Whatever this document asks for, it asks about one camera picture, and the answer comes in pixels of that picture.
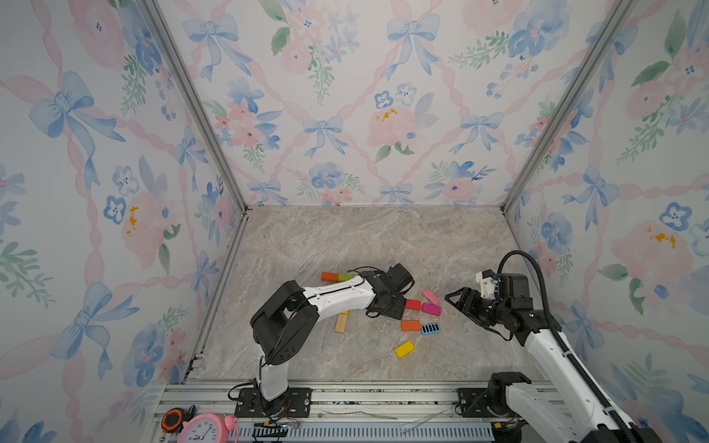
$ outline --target pink alarm clock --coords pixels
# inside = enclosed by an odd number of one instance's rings
[[[182,427],[177,443],[226,443],[227,434],[234,428],[238,430],[236,418],[231,415],[222,418],[214,414],[197,415],[192,420],[183,422]]]

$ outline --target yellow block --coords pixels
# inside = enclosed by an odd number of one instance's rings
[[[398,358],[402,359],[405,356],[409,355],[414,349],[416,348],[413,347],[413,343],[411,342],[411,340],[409,340],[406,343],[402,344],[400,347],[396,348],[394,352],[396,353],[396,356]]]
[[[347,313],[349,311],[346,310],[344,313],[341,313],[337,316],[337,324],[335,325],[335,332],[338,334],[344,334],[345,333],[345,326],[347,326]]]

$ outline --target red block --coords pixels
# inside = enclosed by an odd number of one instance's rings
[[[337,274],[334,274],[332,272],[323,272],[323,275],[320,276],[320,280],[337,283]]]
[[[406,309],[421,310],[421,302],[418,300],[406,300]]]
[[[401,330],[404,332],[420,331],[421,322],[418,320],[404,320],[403,322],[401,322]]]

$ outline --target orange tape measure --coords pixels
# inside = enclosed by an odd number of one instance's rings
[[[162,433],[172,434],[182,431],[182,423],[192,420],[196,408],[190,406],[188,410],[182,408],[174,408],[167,411],[167,414],[162,418]]]

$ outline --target pink block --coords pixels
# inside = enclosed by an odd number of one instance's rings
[[[430,305],[429,303],[424,303],[423,306],[421,306],[421,312],[440,317],[441,307],[436,305]]]
[[[437,305],[441,302],[441,299],[436,297],[436,295],[430,289],[426,289],[425,291],[423,291],[423,296],[426,297],[432,305]]]

